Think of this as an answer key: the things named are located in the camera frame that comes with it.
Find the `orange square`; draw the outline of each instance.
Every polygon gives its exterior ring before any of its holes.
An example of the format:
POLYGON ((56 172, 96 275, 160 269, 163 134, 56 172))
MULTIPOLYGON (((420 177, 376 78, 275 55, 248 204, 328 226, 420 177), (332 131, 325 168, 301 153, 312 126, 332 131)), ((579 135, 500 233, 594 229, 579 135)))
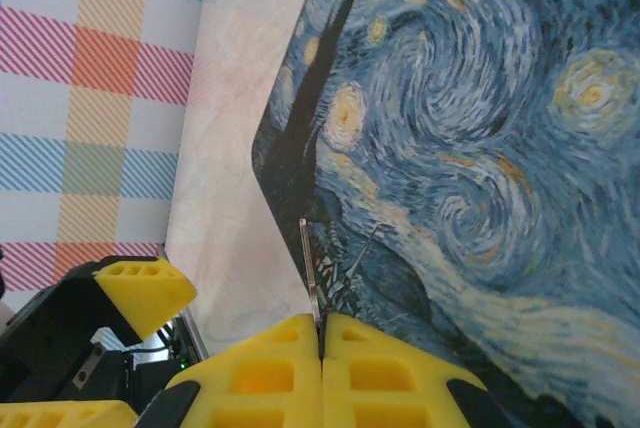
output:
POLYGON ((100 261, 113 255, 115 243, 58 243, 53 267, 53 282, 60 281, 67 272, 88 261, 100 261))
POLYGON ((78 27, 71 84, 133 95, 140 42, 78 27))

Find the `white table surface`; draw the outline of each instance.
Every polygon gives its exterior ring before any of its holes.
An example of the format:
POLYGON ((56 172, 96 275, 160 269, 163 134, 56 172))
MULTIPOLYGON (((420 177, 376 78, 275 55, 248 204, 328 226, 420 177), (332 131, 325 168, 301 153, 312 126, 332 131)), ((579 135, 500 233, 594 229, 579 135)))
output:
POLYGON ((166 250, 198 290, 210 354, 309 311, 251 167, 303 1, 204 0, 166 250))

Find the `mouse pad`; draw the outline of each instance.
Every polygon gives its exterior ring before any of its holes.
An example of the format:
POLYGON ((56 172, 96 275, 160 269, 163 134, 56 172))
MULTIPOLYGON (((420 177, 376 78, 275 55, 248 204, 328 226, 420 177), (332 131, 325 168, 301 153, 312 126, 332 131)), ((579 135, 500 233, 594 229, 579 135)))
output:
POLYGON ((516 426, 640 426, 640 0, 306 0, 292 31, 252 157, 325 303, 516 426))

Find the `yellow foam block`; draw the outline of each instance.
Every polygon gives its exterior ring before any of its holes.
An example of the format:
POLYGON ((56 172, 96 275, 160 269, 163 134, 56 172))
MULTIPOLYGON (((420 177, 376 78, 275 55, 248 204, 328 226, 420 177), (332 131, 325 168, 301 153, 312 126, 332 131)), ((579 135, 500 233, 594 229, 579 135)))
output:
POLYGON ((189 279, 162 258, 119 261, 94 278, 142 340, 196 297, 189 279))
POLYGON ((325 428, 469 428, 446 383, 472 373, 348 316, 331 314, 323 362, 325 428))
POLYGON ((137 418, 123 401, 0 403, 0 428, 132 428, 137 418))
POLYGON ((311 315, 297 315, 176 375, 201 385, 181 428, 321 428, 322 379, 311 315))

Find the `checkered tablecloth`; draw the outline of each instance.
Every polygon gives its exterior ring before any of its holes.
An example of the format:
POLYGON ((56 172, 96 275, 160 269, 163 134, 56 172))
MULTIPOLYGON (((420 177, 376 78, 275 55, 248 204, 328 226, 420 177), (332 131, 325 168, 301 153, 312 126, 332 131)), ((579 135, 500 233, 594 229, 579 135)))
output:
POLYGON ((202 0, 0 0, 9 290, 164 241, 202 0))

